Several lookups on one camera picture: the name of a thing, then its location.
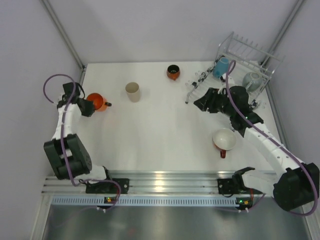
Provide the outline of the orange mug black handle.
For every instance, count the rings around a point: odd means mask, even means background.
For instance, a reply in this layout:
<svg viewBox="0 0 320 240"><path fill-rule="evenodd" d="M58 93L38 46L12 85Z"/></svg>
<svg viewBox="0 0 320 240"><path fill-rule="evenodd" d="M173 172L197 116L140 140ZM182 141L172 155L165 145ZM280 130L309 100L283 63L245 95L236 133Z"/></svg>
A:
<svg viewBox="0 0 320 240"><path fill-rule="evenodd" d="M89 94L86 100L93 102L94 109L97 112L104 112L108 107L112 106L112 104L108 102L106 98L95 92Z"/></svg>

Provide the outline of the blue ceramic mug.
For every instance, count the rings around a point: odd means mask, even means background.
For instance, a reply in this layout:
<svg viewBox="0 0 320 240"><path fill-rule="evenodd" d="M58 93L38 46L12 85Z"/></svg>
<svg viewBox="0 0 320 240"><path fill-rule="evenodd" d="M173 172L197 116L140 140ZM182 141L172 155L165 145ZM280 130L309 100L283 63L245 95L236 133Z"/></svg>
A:
<svg viewBox="0 0 320 240"><path fill-rule="evenodd" d="M222 55L215 63L213 68L213 76L215 78L220 78L223 74L225 74L229 67L229 59Z"/></svg>

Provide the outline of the white and red mug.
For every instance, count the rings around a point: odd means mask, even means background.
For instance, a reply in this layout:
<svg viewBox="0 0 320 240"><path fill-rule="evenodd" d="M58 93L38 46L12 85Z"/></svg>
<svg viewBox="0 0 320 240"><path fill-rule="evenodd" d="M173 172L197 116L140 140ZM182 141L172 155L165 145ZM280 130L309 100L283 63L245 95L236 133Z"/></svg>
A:
<svg viewBox="0 0 320 240"><path fill-rule="evenodd" d="M225 159L227 151L232 150L236 146L237 137L232 130L221 128L213 134L212 142L219 150L220 158Z"/></svg>

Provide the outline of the beige tumbler cup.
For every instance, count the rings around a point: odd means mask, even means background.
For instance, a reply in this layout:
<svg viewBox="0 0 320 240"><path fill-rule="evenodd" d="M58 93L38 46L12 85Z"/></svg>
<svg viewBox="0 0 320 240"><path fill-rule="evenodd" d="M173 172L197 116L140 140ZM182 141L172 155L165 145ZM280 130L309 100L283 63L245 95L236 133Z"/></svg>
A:
<svg viewBox="0 0 320 240"><path fill-rule="evenodd" d="M140 86L136 82L129 82L125 86L126 94L129 100L133 103L137 103L141 98Z"/></svg>

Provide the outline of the grey ceramic mug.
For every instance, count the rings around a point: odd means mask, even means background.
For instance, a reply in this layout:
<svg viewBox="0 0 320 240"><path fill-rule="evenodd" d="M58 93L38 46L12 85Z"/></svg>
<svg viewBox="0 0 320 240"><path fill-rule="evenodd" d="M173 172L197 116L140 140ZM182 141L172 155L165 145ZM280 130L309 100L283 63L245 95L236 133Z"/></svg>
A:
<svg viewBox="0 0 320 240"><path fill-rule="evenodd" d="M257 90L263 82L262 75L257 72L247 73L243 80L242 86L246 89L247 92L253 92Z"/></svg>

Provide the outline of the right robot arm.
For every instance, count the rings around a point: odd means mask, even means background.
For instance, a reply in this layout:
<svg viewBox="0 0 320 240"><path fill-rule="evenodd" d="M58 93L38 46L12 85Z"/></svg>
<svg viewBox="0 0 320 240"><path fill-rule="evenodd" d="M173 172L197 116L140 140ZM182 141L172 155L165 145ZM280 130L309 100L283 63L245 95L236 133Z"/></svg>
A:
<svg viewBox="0 0 320 240"><path fill-rule="evenodd" d="M237 170L232 175L236 191L257 190L272 197L287 212L313 202L307 215L315 211L319 199L319 168L298 159L269 133L262 118L250 107L249 94L244 87L222 90L210 87L194 105L203 112L227 115L232 128L256 148L277 175L271 178L253 167Z"/></svg>

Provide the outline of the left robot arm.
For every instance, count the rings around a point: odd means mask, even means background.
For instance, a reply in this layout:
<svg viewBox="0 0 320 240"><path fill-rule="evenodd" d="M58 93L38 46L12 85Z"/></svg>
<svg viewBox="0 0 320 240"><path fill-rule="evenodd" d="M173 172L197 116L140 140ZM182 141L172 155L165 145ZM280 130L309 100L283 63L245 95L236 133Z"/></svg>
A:
<svg viewBox="0 0 320 240"><path fill-rule="evenodd" d="M114 181L104 166L92 163L91 157L77 135L81 117L91 117L95 113L93 101L80 97L81 86L77 83L62 85L64 94L57 104L58 122L51 140L43 145L54 175L58 180L78 180L91 182L103 193L114 188Z"/></svg>

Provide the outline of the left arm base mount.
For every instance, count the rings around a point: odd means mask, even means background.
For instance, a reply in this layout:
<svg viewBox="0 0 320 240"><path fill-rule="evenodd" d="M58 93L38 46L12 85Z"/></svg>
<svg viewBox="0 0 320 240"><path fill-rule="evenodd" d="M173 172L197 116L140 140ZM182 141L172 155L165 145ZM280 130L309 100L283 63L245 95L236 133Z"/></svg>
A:
<svg viewBox="0 0 320 240"><path fill-rule="evenodd" d="M130 187L130 179L129 178L113 178L114 182L116 182L121 189L121 194L127 194ZM111 182L96 182L96 183L88 183L85 188L86 194L118 194L119 188L115 183Z"/></svg>

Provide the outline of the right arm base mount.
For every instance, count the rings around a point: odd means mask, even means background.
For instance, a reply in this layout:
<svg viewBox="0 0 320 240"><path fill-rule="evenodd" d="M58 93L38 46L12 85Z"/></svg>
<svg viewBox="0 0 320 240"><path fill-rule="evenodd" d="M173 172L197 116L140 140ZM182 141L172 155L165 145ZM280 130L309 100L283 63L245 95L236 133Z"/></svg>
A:
<svg viewBox="0 0 320 240"><path fill-rule="evenodd" d="M218 178L217 187L218 193L226 198L230 198L238 193L238 189L231 178Z"/></svg>

